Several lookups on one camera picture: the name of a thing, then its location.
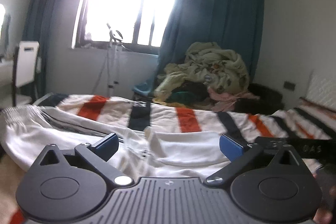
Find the hand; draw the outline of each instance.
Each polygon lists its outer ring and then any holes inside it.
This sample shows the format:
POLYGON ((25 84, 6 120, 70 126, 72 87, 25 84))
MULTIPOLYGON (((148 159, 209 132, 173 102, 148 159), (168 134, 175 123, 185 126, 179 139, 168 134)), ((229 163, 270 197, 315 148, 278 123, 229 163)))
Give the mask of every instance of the hand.
MULTIPOLYGON (((336 186, 332 187, 329 193, 333 198, 336 198, 336 186)), ((333 218, 333 214, 331 211, 327 209, 319 208, 314 217, 314 221, 317 224, 330 224, 332 218, 333 218)))

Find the chair back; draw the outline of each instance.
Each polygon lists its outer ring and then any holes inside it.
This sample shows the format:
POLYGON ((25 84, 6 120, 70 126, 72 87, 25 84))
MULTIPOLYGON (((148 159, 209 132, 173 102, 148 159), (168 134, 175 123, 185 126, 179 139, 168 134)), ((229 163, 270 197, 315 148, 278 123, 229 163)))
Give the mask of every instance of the chair back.
POLYGON ((15 87, 34 82, 39 43, 21 41, 14 54, 13 82, 15 87))

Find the circular cover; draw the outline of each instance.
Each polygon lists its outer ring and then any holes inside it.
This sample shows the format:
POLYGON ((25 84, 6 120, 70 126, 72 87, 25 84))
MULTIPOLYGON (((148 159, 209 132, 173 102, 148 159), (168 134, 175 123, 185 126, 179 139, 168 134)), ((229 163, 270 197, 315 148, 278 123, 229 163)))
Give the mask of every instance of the circular cover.
POLYGON ((16 200, 33 219, 59 222, 87 215, 103 202, 106 194, 105 181, 96 173, 49 165, 37 176, 27 173, 16 192, 16 200))
POLYGON ((280 164, 239 175, 231 184, 231 196, 248 215, 275 223, 312 217, 322 198, 312 175, 280 164))

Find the chair seat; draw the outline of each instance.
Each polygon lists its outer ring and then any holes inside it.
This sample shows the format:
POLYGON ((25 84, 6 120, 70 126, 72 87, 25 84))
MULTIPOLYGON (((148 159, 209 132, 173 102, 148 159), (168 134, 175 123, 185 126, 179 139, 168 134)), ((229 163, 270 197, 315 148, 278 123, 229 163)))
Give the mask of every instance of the chair seat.
MULTIPOLYGON (((16 105, 23 106, 28 105, 32 102, 31 97, 26 95, 17 94, 16 95, 16 105)), ((0 101, 0 108, 8 108, 13 106, 12 96, 9 95, 5 97, 2 101, 0 101)))

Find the window frame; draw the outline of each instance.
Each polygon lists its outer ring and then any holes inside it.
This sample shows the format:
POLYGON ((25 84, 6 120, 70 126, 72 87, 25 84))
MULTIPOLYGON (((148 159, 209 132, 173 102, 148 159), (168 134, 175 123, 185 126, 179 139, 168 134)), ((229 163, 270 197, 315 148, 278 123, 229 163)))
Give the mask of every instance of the window frame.
MULTIPOLYGON (((155 23, 154 23, 155 17, 153 18, 153 22, 152 22, 152 26, 151 26, 151 35, 150 35, 149 45, 140 45, 140 44, 137 43, 138 36, 139 36, 139 30, 140 30, 140 24, 141 24, 141 18, 142 18, 143 3, 144 3, 144 0, 141 0, 141 5, 140 5, 139 13, 138 13, 138 16, 137 16, 137 20, 134 24, 134 32, 133 32, 132 43, 123 43, 123 45, 124 45, 124 47, 126 47, 128 50, 130 50, 132 52, 140 52, 140 53, 145 53, 145 54, 157 55, 159 53, 160 47, 154 47, 154 46, 151 45, 151 39, 152 39, 154 26, 155 26, 155 23)), ((85 45, 87 45, 87 44, 91 44, 95 48, 107 49, 108 44, 109 44, 108 42, 105 42, 105 41, 89 41, 89 40, 84 39, 85 26, 86 26, 86 23, 87 23, 87 12, 88 12, 87 4, 88 4, 88 0, 84 0, 83 4, 82 4, 82 7, 81 7, 81 12, 80 12, 79 24, 78 24, 78 28, 77 28, 77 34, 76 34, 75 47, 76 48, 82 48, 82 47, 85 47, 85 45)))

